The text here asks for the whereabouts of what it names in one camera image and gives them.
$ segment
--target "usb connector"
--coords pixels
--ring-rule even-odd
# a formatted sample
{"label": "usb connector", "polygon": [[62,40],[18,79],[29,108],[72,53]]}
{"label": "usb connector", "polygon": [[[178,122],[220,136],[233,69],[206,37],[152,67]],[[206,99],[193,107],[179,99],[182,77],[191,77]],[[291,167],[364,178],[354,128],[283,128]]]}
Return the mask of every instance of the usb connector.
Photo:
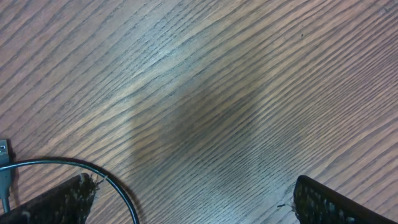
{"label": "usb connector", "polygon": [[[0,140],[0,165],[8,163],[10,163],[10,156],[8,154],[7,140]],[[10,196],[11,184],[11,170],[0,171],[0,199],[4,213],[10,210],[8,197]]]}

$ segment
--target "curved wire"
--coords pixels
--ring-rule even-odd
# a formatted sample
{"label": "curved wire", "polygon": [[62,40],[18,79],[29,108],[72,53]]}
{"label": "curved wire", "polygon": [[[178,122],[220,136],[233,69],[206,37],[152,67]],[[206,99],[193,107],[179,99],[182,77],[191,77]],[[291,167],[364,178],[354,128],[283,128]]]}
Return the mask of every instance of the curved wire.
{"label": "curved wire", "polygon": [[134,204],[132,203],[130,197],[126,193],[126,191],[118,184],[117,178],[113,176],[111,173],[103,169],[102,167],[99,167],[95,164],[86,162],[86,161],[80,161],[78,159],[71,159],[71,158],[60,158],[60,157],[49,157],[49,158],[43,158],[43,159],[29,159],[26,161],[19,161],[19,162],[13,162],[4,166],[0,166],[0,171],[4,170],[9,170],[9,169],[15,169],[18,167],[22,166],[30,166],[30,165],[36,165],[36,164],[65,164],[65,165],[71,165],[71,166],[78,166],[82,167],[84,169],[88,169],[102,177],[104,177],[111,185],[112,187],[119,193],[119,195],[122,197],[124,202],[126,203],[127,207],[129,208],[131,218],[134,222],[134,224],[139,224],[138,220],[138,215],[136,212],[136,209],[134,208]]}

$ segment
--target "wooden surface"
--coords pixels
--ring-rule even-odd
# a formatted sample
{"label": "wooden surface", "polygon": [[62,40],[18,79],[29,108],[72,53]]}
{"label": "wooden surface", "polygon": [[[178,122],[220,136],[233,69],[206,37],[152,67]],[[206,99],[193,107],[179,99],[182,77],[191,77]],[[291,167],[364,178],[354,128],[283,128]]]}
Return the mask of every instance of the wooden surface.
{"label": "wooden surface", "polygon": [[[397,6],[2,0],[0,135],[110,170],[142,223],[297,223],[300,174],[398,221]],[[19,169],[17,198],[77,172]],[[101,190],[90,223],[130,223]]]}

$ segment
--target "wood grain pattern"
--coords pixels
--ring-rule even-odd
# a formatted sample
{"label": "wood grain pattern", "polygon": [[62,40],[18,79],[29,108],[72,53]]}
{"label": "wood grain pattern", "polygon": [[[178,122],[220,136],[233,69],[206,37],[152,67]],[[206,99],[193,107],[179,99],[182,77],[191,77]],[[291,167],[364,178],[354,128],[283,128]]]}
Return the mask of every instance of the wood grain pattern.
{"label": "wood grain pattern", "polygon": [[[0,135],[110,170],[142,223],[298,223],[300,174],[398,221],[397,31],[390,0],[3,0]],[[130,222],[103,185],[90,223]]]}

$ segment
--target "wooden table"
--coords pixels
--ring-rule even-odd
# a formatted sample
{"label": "wooden table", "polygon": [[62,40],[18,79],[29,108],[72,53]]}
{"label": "wooden table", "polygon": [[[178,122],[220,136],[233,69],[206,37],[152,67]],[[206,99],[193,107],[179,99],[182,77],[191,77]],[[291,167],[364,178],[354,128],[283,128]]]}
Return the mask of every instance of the wooden table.
{"label": "wooden table", "polygon": [[[2,0],[0,135],[142,223],[298,223],[306,174],[398,221],[398,1]],[[19,169],[25,202],[82,172]],[[90,223],[131,223],[103,184]]]}

